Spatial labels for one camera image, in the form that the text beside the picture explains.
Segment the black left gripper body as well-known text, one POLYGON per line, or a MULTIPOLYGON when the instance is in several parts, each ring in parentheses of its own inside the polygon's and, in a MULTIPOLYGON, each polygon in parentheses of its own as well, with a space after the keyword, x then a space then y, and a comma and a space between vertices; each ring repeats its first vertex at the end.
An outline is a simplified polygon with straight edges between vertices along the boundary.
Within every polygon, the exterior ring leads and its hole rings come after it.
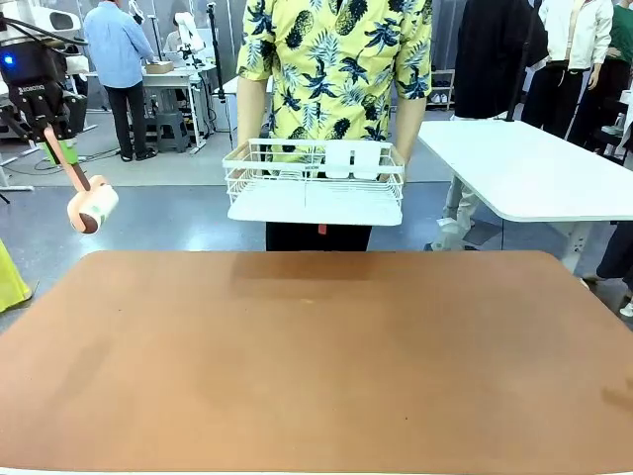
POLYGON ((37 41, 1 46, 1 75, 10 102, 34 133, 64 115, 62 56, 37 41))

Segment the person's right hand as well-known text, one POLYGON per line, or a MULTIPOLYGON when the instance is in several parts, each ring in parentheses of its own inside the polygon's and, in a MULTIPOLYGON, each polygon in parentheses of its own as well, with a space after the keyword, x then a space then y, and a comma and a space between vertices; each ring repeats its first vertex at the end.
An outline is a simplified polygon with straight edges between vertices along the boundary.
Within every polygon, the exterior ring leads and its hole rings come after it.
POLYGON ((242 165, 245 162, 259 162, 259 151, 257 146, 251 145, 251 140, 246 140, 239 145, 235 151, 231 153, 230 161, 233 163, 229 177, 231 179, 238 179, 241 175, 247 171, 242 165))

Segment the person's left hand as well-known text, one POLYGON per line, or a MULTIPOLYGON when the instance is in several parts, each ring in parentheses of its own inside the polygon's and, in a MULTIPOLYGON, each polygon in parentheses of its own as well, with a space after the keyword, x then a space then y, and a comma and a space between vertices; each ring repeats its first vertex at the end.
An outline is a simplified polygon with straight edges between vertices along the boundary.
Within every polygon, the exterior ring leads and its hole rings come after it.
POLYGON ((389 157, 382 157, 381 158, 381 165, 394 165, 394 166, 398 166, 401 169, 401 172, 398 173, 398 176, 400 178, 400 181, 402 183, 406 182, 406 177, 407 177, 407 167, 408 167, 408 163, 409 163, 409 159, 404 157, 397 149, 394 145, 392 145, 390 147, 390 149, 386 149, 383 148, 383 152, 388 152, 389 153, 389 157))

